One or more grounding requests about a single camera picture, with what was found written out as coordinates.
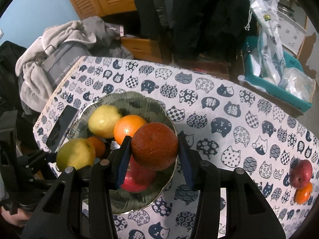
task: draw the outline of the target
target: cat print tablecloth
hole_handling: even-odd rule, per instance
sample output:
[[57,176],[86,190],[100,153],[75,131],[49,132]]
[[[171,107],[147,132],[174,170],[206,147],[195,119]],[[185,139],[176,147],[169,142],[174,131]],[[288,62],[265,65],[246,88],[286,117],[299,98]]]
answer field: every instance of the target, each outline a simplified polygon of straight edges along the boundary
[[[82,112],[107,94],[126,91],[158,100],[177,132],[203,159],[219,168],[242,167],[273,208],[287,238],[306,218],[319,192],[318,139],[278,106],[210,75],[146,61],[82,57],[34,126],[39,147],[47,150],[47,137],[66,105]],[[289,184],[289,172],[300,159],[310,160],[314,170],[313,193],[301,206],[294,203],[296,189]],[[188,238],[198,196],[185,184],[179,165],[151,206],[114,216],[119,238]],[[226,208],[222,190],[220,237],[225,234]]]

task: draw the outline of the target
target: screw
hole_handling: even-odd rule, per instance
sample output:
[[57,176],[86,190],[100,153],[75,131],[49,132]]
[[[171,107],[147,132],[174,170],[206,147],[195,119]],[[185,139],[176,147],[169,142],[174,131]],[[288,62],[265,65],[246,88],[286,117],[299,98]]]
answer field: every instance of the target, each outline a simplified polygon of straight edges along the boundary
[[237,168],[237,169],[236,169],[236,172],[237,172],[238,174],[244,174],[244,173],[245,173],[245,171],[244,171],[243,168]]
[[202,160],[202,161],[200,161],[200,164],[201,164],[202,166],[209,166],[209,162],[208,162],[207,160]]
[[67,168],[65,169],[65,172],[66,172],[66,173],[71,173],[71,172],[73,172],[73,167],[72,167],[72,166],[67,167]]
[[110,163],[110,161],[108,159],[103,159],[102,161],[100,161],[100,164],[105,166],[108,165]]

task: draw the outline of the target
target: teal box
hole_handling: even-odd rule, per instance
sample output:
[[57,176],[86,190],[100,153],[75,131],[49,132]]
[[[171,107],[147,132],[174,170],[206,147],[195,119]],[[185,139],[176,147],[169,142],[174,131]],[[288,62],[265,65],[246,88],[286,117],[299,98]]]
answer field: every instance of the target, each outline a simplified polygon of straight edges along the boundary
[[[289,103],[293,107],[300,110],[302,113],[305,113],[307,110],[309,110],[312,107],[311,103],[303,101],[297,98],[296,96],[286,92],[282,88],[262,79],[261,77],[253,75],[253,67],[252,67],[250,53],[252,49],[257,47],[257,41],[258,41],[257,37],[248,36],[243,42],[241,47],[243,61],[244,61],[244,69],[245,69],[245,74],[244,74],[245,80],[253,85],[264,88],[267,91],[267,93],[269,93],[270,95],[280,99],[281,101]],[[295,67],[303,72],[302,66],[296,58],[294,58],[293,56],[289,55],[286,52],[284,52],[284,58],[286,61],[286,66],[288,68]]]

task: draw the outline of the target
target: hand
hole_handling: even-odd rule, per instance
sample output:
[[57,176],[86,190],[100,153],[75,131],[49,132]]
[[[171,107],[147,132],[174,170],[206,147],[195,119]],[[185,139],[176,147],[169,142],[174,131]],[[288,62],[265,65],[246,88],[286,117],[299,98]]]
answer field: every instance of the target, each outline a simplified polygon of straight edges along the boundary
[[31,214],[24,212],[22,208],[18,208],[18,213],[15,215],[10,215],[9,211],[6,211],[3,207],[1,207],[0,212],[4,220],[18,227],[24,227],[31,217]]

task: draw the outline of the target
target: orange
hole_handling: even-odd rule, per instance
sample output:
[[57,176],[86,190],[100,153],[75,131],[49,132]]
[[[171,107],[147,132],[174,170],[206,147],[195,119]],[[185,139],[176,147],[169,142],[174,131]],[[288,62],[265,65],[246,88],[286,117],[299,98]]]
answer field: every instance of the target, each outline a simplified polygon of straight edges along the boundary
[[125,136],[133,137],[135,132],[146,123],[146,120],[138,115],[127,115],[121,118],[114,127],[113,133],[115,141],[121,145]]
[[105,144],[102,139],[98,137],[89,137],[87,138],[87,141],[89,141],[94,146],[95,157],[101,158],[105,153]]
[[163,123],[140,127],[131,141],[134,160],[154,171],[162,171],[175,162],[178,140],[175,132]]
[[309,182],[306,187],[296,192],[295,202],[299,205],[305,203],[312,193],[312,183]]

